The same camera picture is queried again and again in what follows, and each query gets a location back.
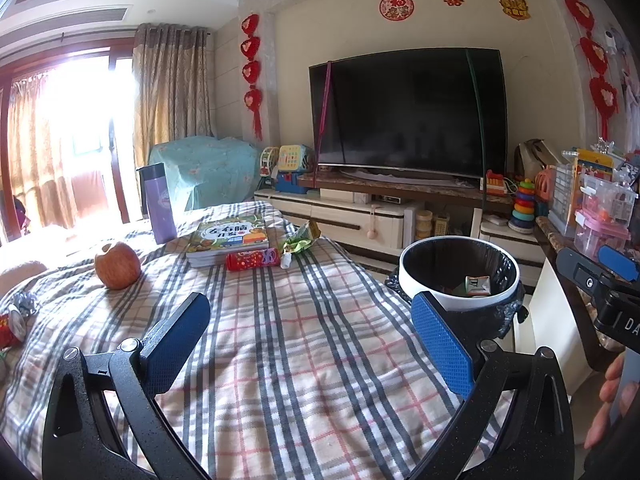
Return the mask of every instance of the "blue gripper pad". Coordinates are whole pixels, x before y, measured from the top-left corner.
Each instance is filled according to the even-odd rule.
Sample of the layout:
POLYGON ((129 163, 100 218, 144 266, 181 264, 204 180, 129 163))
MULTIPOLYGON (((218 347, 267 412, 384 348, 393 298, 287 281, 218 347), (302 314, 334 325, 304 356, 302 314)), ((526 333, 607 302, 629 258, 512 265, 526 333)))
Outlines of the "blue gripper pad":
POLYGON ((411 302, 411 320, 449 390, 466 400, 474 387, 471 357, 423 293, 411 302))
POLYGON ((620 278, 628 282, 638 280, 638 268, 636 263, 627 258, 624 254, 612 249, 607 245, 603 245, 598 250, 598 260, 601 264, 613 270, 620 278))
POLYGON ((149 397, 169 390, 209 325, 210 315, 206 296, 192 292, 168 319, 151 329, 140 352, 145 369, 142 387, 149 397))

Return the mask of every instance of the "black tv screen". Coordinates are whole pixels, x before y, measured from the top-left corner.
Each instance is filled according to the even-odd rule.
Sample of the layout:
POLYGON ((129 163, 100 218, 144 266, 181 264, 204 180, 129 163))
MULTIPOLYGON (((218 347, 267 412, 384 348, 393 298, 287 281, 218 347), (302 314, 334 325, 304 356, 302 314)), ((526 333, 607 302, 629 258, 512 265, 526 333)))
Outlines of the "black tv screen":
MULTIPOLYGON (((399 50, 332 62, 318 162, 482 176, 476 73, 487 169, 504 173, 507 113, 500 52, 485 48, 399 50)), ((326 64, 309 68, 314 135, 326 64)))

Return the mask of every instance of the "screw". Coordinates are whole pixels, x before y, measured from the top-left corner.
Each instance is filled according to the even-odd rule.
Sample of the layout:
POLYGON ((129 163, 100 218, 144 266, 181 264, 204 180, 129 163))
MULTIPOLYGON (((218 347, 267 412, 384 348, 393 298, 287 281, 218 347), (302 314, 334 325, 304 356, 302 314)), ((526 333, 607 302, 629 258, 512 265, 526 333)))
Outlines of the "screw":
POLYGON ((556 354, 554 354, 554 351, 547 346, 540 347, 540 355, 542 355, 542 357, 545 357, 547 359, 553 359, 554 357, 556 357, 556 354))
POLYGON ((495 352, 498 349, 498 345, 495 341, 491 341, 490 339, 485 339, 480 343, 480 348, 485 352, 495 352))
POLYGON ((120 350, 123 352, 133 352, 136 348, 138 348, 138 340, 132 337, 120 343, 120 350))
POLYGON ((73 348, 67 348, 63 357, 65 361, 72 361, 78 356, 78 352, 79 350, 75 346, 73 348))

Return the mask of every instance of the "bed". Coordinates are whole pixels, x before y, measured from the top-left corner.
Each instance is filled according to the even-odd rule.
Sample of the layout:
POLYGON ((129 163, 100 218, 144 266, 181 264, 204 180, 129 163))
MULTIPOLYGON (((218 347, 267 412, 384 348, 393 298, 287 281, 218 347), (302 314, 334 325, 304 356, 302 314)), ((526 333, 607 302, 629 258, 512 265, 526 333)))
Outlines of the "bed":
MULTIPOLYGON (((176 433, 218 480, 402 479, 460 405, 425 355, 410 306, 372 279, 327 238, 293 258, 289 269, 193 269, 189 234, 199 222, 263 215, 276 246, 294 227, 265 202, 195 210, 180 218, 177 240, 155 244, 148 222, 122 237, 143 275, 107 291, 91 251, 23 282, 40 309, 28 338, 7 355, 0 386, 0 431, 38 478, 42 431, 63 350, 114 349, 141 338, 190 292, 205 294, 211 319, 172 388, 156 397, 176 433)), ((116 426, 132 460, 146 466, 114 395, 116 426)), ((508 408, 504 395, 469 465, 488 456, 508 408)))

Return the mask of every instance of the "finger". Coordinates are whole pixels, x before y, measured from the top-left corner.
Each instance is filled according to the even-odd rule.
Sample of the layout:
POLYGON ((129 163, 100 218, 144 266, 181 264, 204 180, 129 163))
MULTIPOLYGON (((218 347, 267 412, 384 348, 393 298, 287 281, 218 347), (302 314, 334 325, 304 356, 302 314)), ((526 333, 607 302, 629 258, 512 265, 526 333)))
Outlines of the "finger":
POLYGON ((609 412, 611 410, 611 404, 603 404, 596 416, 593 419, 593 423, 587 432, 587 437, 584 440, 584 449, 591 449, 599 441, 601 441, 607 433, 609 427, 609 412))
POLYGON ((620 386, 620 379, 615 379, 613 381, 605 381, 600 389, 600 400, 602 402, 613 402, 616 400, 616 394, 618 392, 618 387, 620 386))
POLYGON ((609 368, 604 374, 604 377, 607 381, 612 381, 613 379, 617 379, 622 375, 622 368, 625 366, 625 353, 622 352, 618 357, 616 357, 613 362, 609 365, 609 368))
POLYGON ((636 394, 638 393, 638 388, 638 383, 629 383, 622 390, 622 394, 620 395, 620 413, 622 413, 622 415, 626 415, 626 412, 629 411, 631 403, 634 402, 636 394))

